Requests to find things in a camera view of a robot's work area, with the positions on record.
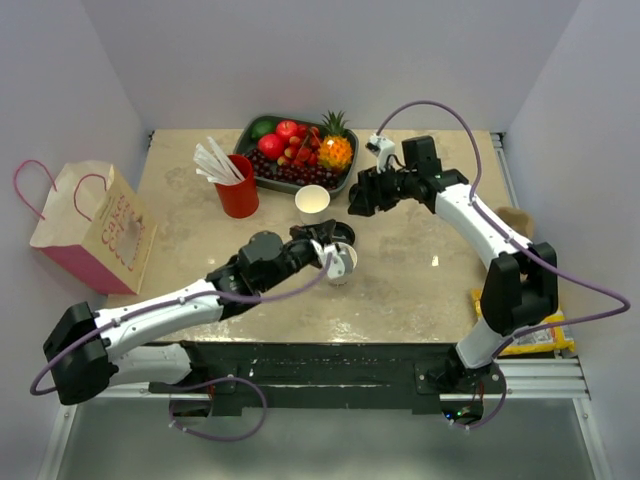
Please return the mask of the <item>white paper coffee cup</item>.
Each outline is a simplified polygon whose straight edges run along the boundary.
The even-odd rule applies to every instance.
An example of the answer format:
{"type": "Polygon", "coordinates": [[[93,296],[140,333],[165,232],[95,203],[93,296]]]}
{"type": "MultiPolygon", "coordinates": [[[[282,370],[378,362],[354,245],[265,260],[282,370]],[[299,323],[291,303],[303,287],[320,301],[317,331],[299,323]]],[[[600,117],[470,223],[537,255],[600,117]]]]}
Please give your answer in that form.
{"type": "Polygon", "coordinates": [[[357,265],[355,249],[342,242],[333,243],[325,249],[327,254],[327,279],[330,285],[341,286],[347,283],[357,265]]]}

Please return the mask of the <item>black coffee cup lid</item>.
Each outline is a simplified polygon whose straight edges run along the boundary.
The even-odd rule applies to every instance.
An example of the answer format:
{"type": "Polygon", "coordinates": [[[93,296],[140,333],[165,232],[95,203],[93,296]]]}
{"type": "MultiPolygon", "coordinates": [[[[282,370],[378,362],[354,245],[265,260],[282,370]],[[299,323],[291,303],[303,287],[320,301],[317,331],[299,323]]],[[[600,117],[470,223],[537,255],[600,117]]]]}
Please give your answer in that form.
{"type": "Polygon", "coordinates": [[[353,203],[357,198],[362,197],[367,193],[367,188],[360,185],[359,183],[353,184],[349,188],[348,199],[350,203],[353,203]]]}

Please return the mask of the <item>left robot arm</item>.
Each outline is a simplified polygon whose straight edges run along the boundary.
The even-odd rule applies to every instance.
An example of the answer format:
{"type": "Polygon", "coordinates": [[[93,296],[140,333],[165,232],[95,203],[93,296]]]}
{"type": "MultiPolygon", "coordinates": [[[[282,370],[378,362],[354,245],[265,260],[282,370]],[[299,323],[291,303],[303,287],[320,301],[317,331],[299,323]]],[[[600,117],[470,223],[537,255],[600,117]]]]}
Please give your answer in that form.
{"type": "Polygon", "coordinates": [[[94,310],[81,302],[68,307],[44,342],[47,364],[33,380],[31,394],[54,393],[69,406],[109,387],[140,381],[200,390],[207,380],[205,365],[181,345],[156,347],[154,341],[301,294],[304,287],[276,295],[270,291],[307,266],[320,271],[310,286],[346,277],[353,271],[353,258],[334,240],[335,225],[329,220],[294,226],[288,242],[261,231],[205,278],[137,304],[94,310]]]}

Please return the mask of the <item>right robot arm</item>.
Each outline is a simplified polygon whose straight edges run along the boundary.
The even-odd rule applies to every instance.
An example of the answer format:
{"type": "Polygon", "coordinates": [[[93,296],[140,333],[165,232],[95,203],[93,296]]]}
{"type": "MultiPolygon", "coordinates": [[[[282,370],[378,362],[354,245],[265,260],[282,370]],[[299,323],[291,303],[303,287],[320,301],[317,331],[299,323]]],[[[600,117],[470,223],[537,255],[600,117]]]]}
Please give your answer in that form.
{"type": "Polygon", "coordinates": [[[376,164],[359,171],[349,190],[349,214],[371,217],[401,200],[415,200],[452,226],[486,267],[480,319],[449,349],[444,364],[428,374],[442,390],[469,392],[507,339],[557,311],[556,252],[509,227],[473,193],[460,171],[443,169],[432,137],[403,141],[403,163],[396,161],[394,143],[381,134],[371,135],[366,148],[376,164]]]}

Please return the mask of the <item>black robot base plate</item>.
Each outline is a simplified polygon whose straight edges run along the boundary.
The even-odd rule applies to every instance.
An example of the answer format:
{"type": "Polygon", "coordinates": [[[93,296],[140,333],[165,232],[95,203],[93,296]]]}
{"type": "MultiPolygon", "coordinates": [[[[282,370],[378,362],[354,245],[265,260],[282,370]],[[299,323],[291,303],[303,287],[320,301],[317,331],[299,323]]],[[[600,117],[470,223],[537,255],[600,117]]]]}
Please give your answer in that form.
{"type": "Polygon", "coordinates": [[[185,379],[154,381],[153,394],[211,394],[216,416],[242,409],[408,410],[439,414],[500,394],[496,364],[464,370],[451,344],[182,342],[185,379]]]}

